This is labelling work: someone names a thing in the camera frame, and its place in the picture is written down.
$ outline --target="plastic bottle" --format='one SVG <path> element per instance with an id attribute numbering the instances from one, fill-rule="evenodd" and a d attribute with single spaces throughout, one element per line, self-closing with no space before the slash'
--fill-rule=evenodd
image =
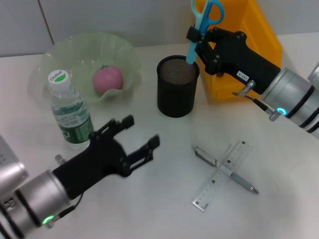
<path id="1" fill-rule="evenodd" d="M 52 93 L 52 112 L 64 139 L 73 149 L 85 149 L 90 144 L 89 134 L 93 131 L 86 101 L 73 87 L 66 71 L 51 72 L 48 81 Z"/>

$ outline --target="green bottle label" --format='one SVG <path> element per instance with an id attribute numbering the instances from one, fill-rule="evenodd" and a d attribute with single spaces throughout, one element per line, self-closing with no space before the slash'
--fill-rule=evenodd
<path id="1" fill-rule="evenodd" d="M 91 117 L 89 116 L 84 123 L 72 128 L 60 126 L 63 137 L 70 143 L 83 143 L 89 139 L 89 134 L 93 132 Z"/>
<path id="2" fill-rule="evenodd" d="M 53 113 L 56 116 L 62 116 L 62 115 L 67 115 L 67 114 L 72 114 L 74 112 L 77 112 L 77 116 L 83 116 L 87 112 L 80 111 L 82 107 L 86 107 L 86 104 L 84 103 L 84 101 L 78 102 L 73 106 L 66 106 L 59 109 L 55 109 Z"/>

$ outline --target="green indicator light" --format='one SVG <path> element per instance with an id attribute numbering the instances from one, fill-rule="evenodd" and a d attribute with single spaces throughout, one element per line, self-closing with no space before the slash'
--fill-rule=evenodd
<path id="1" fill-rule="evenodd" d="M 46 219 L 44 219 L 44 221 L 42 222 L 42 224 L 46 224 L 48 221 L 52 220 L 54 218 L 54 216 L 49 216 Z"/>

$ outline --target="white wall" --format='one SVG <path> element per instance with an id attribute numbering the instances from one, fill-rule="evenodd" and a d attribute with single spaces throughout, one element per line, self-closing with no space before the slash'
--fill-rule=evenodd
<path id="1" fill-rule="evenodd" d="M 40 0 L 55 42 L 114 32 L 135 46 L 187 42 L 190 0 Z M 276 34 L 319 31 L 319 0 L 257 0 Z M 51 41 L 37 0 L 0 0 L 0 57 L 45 52 Z"/>
<path id="2" fill-rule="evenodd" d="M 0 57 L 42 53 L 51 45 L 37 0 L 0 0 Z"/>
<path id="3" fill-rule="evenodd" d="M 85 31 L 108 31 L 135 46 L 181 43 L 187 42 L 192 23 L 190 0 L 41 0 L 41 4 L 54 42 Z"/>
<path id="4" fill-rule="evenodd" d="M 276 34 L 319 31 L 319 0 L 257 0 Z"/>

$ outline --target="blue indicator light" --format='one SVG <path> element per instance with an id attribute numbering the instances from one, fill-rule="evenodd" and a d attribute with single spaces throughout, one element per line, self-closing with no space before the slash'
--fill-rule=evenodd
<path id="1" fill-rule="evenodd" d="M 284 116 L 287 114 L 287 111 L 284 108 L 277 108 L 277 111 L 280 112 Z"/>

